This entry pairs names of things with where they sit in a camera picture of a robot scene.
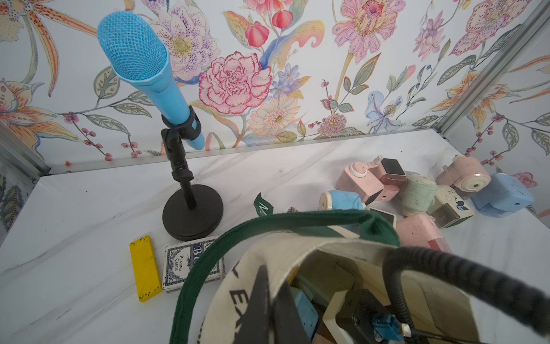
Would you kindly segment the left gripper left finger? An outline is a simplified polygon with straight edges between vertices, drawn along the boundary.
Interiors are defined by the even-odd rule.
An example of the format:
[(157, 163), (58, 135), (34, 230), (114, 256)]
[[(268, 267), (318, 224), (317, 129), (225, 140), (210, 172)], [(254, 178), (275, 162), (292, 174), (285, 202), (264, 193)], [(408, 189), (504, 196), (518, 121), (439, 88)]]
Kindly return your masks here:
[(258, 269), (249, 305), (241, 319), (241, 328), (235, 338), (235, 344), (269, 343), (271, 304), (266, 265)]

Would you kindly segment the blue cube pencil sharpener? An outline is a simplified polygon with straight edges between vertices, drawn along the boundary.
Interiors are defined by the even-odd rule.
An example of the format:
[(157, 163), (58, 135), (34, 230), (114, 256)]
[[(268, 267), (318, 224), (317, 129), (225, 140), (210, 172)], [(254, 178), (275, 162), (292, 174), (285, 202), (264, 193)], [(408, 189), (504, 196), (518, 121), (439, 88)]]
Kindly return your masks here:
[(491, 175), (490, 183), (471, 199), (481, 214), (495, 218), (516, 213), (534, 203), (533, 195), (523, 183), (505, 173)]

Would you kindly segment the blue round-front pencil sharpener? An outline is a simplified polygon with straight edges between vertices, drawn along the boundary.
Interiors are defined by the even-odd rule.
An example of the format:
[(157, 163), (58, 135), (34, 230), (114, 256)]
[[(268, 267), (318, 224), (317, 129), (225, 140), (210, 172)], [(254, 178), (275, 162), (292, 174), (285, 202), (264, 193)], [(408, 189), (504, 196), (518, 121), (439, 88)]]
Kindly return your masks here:
[(299, 319), (302, 322), (307, 336), (310, 340), (312, 340), (319, 321), (319, 314), (312, 302), (301, 289), (291, 287), (291, 292), (294, 298), (296, 310), (299, 314)]

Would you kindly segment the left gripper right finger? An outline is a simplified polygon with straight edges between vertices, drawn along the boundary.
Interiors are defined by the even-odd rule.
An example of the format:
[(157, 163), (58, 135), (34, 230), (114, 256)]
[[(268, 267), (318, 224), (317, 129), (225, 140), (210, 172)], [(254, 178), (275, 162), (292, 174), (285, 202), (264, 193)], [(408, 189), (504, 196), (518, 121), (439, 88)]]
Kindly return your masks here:
[(298, 270), (298, 266), (290, 270), (273, 296), (274, 343), (311, 343), (290, 288)]

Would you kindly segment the large pink pencil sharpener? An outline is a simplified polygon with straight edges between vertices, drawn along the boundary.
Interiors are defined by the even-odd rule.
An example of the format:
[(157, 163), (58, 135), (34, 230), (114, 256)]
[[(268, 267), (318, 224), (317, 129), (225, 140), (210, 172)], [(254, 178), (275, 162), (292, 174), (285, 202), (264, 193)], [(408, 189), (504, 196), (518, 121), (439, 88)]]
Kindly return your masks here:
[(354, 192), (363, 204), (371, 204), (384, 189), (382, 182), (371, 172), (376, 167), (378, 165), (374, 162), (355, 162), (346, 166), (336, 181), (336, 190)]

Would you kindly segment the cream green tote bag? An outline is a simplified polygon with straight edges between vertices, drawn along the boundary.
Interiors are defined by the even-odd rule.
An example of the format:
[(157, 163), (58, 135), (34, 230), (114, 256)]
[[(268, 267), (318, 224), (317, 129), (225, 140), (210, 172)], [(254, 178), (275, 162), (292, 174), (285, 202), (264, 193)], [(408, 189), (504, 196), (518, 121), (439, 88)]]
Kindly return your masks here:
[[(229, 250), (252, 237), (257, 242), (243, 253), (213, 296), (202, 322), (199, 343), (234, 343), (262, 265), (267, 266), (269, 276), (269, 343), (274, 343), (273, 296), (295, 266), (299, 270), (293, 282), (302, 273), (310, 272), (310, 289), (328, 291), (322, 325), (333, 295), (344, 290), (369, 290), (397, 318), (382, 279), (385, 257), (400, 246), (391, 224), (366, 210), (273, 214), (227, 231), (203, 253), (180, 291), (170, 342), (188, 342), (193, 308), (207, 276)], [(333, 290), (329, 289), (331, 283), (336, 284)], [(478, 341), (470, 300), (458, 288), (416, 274), (405, 278), (404, 290), (412, 318), (397, 320), (409, 325), (411, 331), (418, 325), (424, 331), (437, 333), (441, 340)]]

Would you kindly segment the cream pencil sharpener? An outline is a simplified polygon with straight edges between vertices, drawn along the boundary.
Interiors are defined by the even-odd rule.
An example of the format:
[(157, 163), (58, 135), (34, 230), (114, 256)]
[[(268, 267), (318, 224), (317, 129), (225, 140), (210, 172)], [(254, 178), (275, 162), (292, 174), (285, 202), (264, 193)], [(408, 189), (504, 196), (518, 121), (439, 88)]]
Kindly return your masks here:
[(467, 206), (454, 189), (445, 185), (438, 185), (437, 192), (427, 213), (440, 228), (458, 225), (475, 214), (474, 210)]

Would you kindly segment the mint green pencil sharpener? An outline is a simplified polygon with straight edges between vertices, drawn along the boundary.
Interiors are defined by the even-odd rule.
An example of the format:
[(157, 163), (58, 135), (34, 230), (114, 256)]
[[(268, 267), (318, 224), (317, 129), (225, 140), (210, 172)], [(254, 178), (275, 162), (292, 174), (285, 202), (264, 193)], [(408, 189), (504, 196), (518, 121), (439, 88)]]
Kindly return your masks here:
[(405, 217), (426, 213), (437, 193), (437, 183), (419, 174), (407, 175), (405, 185), (400, 189), (396, 199), (402, 206)]

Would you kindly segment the small pink pencil sharpener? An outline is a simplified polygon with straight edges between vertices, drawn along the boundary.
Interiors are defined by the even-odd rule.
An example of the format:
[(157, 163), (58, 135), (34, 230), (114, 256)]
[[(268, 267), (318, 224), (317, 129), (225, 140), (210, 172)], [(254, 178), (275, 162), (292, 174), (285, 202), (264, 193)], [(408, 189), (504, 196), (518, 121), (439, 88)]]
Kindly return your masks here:
[(407, 176), (397, 159), (378, 156), (370, 172), (382, 183), (383, 190), (376, 198), (379, 202), (389, 202), (394, 199), (401, 188), (405, 186)]

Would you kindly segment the pale green cube sharpener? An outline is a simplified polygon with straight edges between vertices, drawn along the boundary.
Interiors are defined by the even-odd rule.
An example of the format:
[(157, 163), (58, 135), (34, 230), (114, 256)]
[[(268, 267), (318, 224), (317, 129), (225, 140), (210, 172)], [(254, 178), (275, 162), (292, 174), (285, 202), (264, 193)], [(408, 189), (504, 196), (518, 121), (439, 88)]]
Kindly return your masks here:
[(368, 211), (379, 214), (386, 222), (391, 224), (393, 227), (395, 227), (397, 224), (397, 216), (394, 213), (387, 212), (381, 209), (376, 209), (373, 207), (368, 207)]

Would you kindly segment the light blue pencil sharpener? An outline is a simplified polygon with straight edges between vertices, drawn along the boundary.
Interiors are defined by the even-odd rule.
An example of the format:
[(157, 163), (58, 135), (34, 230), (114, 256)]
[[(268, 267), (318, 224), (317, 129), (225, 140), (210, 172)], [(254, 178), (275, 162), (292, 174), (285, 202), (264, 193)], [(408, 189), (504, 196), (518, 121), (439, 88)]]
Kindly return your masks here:
[(320, 211), (351, 209), (363, 211), (366, 208), (360, 195), (355, 192), (331, 190), (322, 193), (319, 198)]

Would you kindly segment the pink round pencil sharpener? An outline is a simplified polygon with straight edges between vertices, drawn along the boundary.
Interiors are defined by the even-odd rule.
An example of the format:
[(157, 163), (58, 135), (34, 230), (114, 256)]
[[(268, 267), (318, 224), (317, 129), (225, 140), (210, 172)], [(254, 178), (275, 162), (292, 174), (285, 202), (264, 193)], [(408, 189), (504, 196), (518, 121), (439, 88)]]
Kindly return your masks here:
[(436, 179), (438, 185), (455, 187), (466, 193), (475, 193), (487, 187), (490, 175), (481, 163), (470, 156), (455, 156), (450, 166), (444, 166)]

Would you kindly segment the pink square pencil sharpener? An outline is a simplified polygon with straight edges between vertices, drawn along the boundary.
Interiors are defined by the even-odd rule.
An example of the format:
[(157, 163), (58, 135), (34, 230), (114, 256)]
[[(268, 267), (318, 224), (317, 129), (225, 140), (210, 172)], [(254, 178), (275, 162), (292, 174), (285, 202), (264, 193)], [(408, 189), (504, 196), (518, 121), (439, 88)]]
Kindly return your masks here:
[(452, 252), (440, 229), (426, 213), (406, 217), (396, 224), (395, 230), (402, 247), (426, 247), (441, 252)]

